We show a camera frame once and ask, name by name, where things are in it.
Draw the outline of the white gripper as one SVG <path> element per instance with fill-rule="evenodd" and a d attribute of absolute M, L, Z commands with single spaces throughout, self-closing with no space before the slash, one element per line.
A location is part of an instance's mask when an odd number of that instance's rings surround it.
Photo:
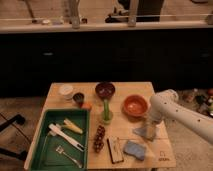
<path fill-rule="evenodd" d="M 155 109 L 150 109 L 148 111 L 148 116 L 146 119 L 146 138 L 154 139 L 156 136 L 156 127 L 163 120 L 163 115 Z"/>

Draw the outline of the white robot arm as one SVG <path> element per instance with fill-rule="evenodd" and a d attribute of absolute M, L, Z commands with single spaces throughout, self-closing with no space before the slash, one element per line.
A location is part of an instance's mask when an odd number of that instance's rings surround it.
<path fill-rule="evenodd" d="M 153 140 L 156 126 L 164 117 L 170 117 L 213 145 L 213 119 L 179 105 L 178 100 L 177 92 L 172 89 L 151 96 L 145 137 Z"/>

